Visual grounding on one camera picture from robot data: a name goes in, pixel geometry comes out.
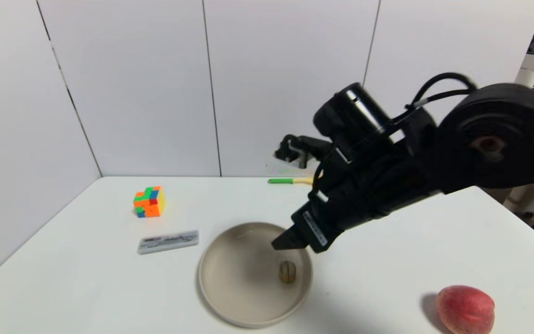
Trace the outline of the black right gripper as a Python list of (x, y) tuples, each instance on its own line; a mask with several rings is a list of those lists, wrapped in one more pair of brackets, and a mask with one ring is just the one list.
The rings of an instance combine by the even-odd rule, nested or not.
[(291, 215), (293, 225), (276, 237), (274, 250), (310, 247), (327, 251), (342, 233), (384, 217), (384, 207), (364, 182), (344, 180), (328, 190), (311, 190), (308, 201)]

